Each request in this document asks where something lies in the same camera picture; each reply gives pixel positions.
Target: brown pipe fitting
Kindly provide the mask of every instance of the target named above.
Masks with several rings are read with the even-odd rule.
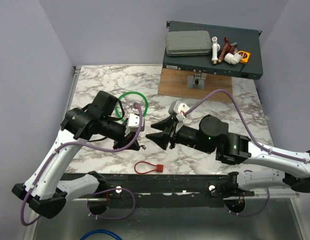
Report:
[[[219,55],[218,57],[218,62],[221,63],[223,60],[224,60],[224,57],[227,53],[230,53],[230,54],[233,54],[234,51],[235,51],[235,47],[230,45],[230,41],[228,39],[228,37],[224,37],[224,46],[223,46],[223,49],[221,51],[221,54]]]

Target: robotic hand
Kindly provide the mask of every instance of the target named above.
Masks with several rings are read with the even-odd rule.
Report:
[[[123,113],[121,118],[111,117],[117,103]],[[60,178],[81,147],[89,146],[86,142],[92,135],[100,134],[114,140],[115,150],[102,149],[105,152],[114,153],[123,149],[138,151],[138,129],[143,131],[145,123],[140,121],[141,111],[139,115],[137,109],[133,111],[122,124],[115,122],[124,117],[124,110],[116,97],[104,91],[98,92],[93,102],[83,109],[68,111],[41,165],[25,183],[16,184],[12,189],[24,201],[23,207],[27,202],[35,212],[51,219],[67,201],[108,189],[102,176],[95,171],[75,180],[60,181]]]
[[[182,144],[207,154],[216,150],[216,160],[224,164],[254,164],[270,169],[256,172],[231,172],[228,184],[218,192],[235,196],[255,188],[289,187],[294,191],[310,193],[310,150],[292,152],[258,143],[247,136],[231,133],[228,124],[207,115],[199,123],[199,129],[184,126],[189,107],[180,101],[172,103],[170,116],[152,128],[162,132],[147,134],[162,149]]]

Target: green ring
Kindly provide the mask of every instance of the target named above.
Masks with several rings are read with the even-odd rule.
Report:
[[[120,100],[120,99],[122,99],[124,96],[129,95],[129,94],[136,94],[136,95],[141,96],[141,97],[144,99],[144,101],[145,101],[145,110],[144,110],[144,113],[143,113],[143,117],[144,117],[144,116],[146,115],[146,113],[147,113],[147,110],[148,110],[148,102],[147,102],[146,97],[145,97],[144,95],[142,95],[140,92],[137,92],[137,91],[128,91],[128,92],[125,92],[124,94],[120,95],[120,97],[119,97],[118,99]],[[117,117],[121,118],[120,113],[119,113],[119,111],[118,111],[118,105],[116,105],[116,107],[115,107],[115,112],[116,112]]]

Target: yellow tape measure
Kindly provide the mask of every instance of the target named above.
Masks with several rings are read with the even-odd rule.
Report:
[[[241,64],[246,64],[248,62],[248,59],[250,57],[250,53],[246,51],[238,51],[239,55],[242,55],[241,60],[239,61]]]

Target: wooden board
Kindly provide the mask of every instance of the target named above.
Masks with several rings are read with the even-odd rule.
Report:
[[[188,76],[193,75],[195,73],[190,71],[163,68],[161,70],[158,94],[188,99],[203,99],[216,89],[224,89],[233,96],[230,76],[207,74],[205,89],[193,89],[187,87]],[[216,93],[209,100],[224,103],[231,102],[229,97],[224,93]]]

